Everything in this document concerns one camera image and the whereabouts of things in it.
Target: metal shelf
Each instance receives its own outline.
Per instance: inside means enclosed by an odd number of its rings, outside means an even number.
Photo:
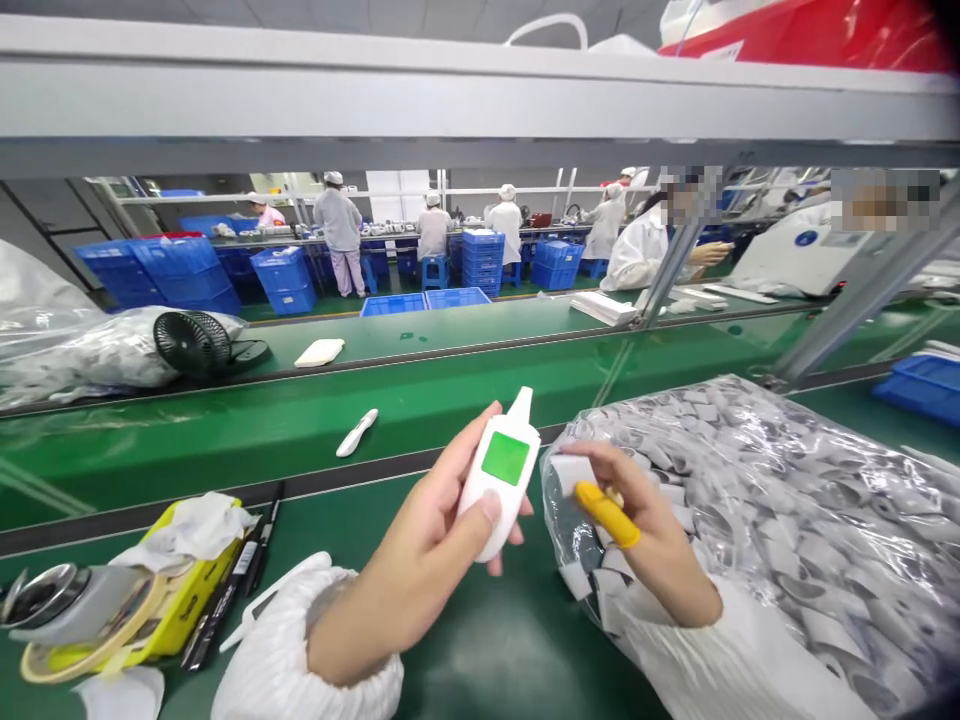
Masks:
[[[0,93],[20,177],[960,165],[953,82],[911,73],[0,16]]]

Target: white thermometer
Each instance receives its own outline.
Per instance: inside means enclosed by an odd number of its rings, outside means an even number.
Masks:
[[[353,453],[357,449],[357,445],[360,444],[360,438],[368,427],[373,425],[373,421],[377,419],[377,409],[374,408],[362,418],[360,422],[357,423],[357,426],[347,433],[347,436],[343,439],[343,442],[340,443],[340,447],[337,448],[337,457],[346,457]]]
[[[520,388],[506,415],[487,421],[473,457],[467,482],[460,495],[457,515],[462,515],[487,490],[500,496],[500,520],[477,562],[488,562],[503,547],[517,520],[520,503],[527,492],[533,466],[540,451],[540,433],[530,424],[533,390]]]

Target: black fan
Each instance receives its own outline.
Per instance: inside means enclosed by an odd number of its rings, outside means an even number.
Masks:
[[[263,340],[231,342],[223,325],[203,312],[163,313],[153,324],[153,340],[170,367],[197,380],[245,372],[273,355]]]

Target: black pen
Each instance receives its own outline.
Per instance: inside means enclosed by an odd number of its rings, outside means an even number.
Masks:
[[[267,548],[270,545],[270,536],[273,534],[273,526],[277,522],[277,512],[280,510],[280,501],[283,500],[284,483],[281,480],[277,486],[277,492],[273,496],[273,502],[270,504],[270,512],[267,514],[266,522],[260,533],[260,545],[257,546],[257,552],[250,563],[250,571],[247,573],[246,586],[244,588],[244,597],[250,597],[260,585],[260,578],[263,577],[263,568],[267,564]]]
[[[214,590],[213,595],[210,596],[203,608],[203,615],[193,631],[190,643],[183,653],[183,662],[180,664],[180,667],[187,672],[202,670],[206,664],[210,648],[217,639],[224,617],[233,606],[233,601],[237,597],[237,590],[250,569],[250,561],[253,559],[257,547],[258,538],[256,537],[256,530],[254,530],[250,533],[247,541],[244,542],[230,572],[220,580],[217,589]]]

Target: ceiling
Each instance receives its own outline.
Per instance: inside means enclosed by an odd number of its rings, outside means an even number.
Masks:
[[[618,33],[660,45],[667,0],[0,0],[28,15],[263,27],[502,43],[516,28],[558,12],[579,15],[590,44]],[[568,27],[523,44],[574,47]]]

